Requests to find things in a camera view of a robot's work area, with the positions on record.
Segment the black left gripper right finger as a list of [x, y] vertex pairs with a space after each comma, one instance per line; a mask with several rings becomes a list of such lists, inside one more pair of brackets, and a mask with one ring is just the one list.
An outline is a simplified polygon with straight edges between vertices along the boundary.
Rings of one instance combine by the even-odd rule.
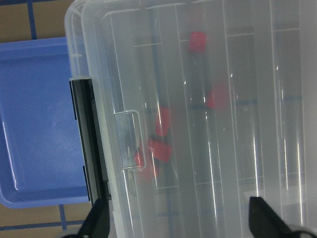
[[250, 197], [249, 229], [255, 238], [292, 238], [291, 229], [262, 197]]

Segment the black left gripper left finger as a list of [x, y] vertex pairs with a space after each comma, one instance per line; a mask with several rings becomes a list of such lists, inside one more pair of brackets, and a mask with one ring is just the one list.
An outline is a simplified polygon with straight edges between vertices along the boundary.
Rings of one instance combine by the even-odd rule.
[[110, 232], [109, 203], [97, 199], [77, 233], [77, 238], [107, 238]]

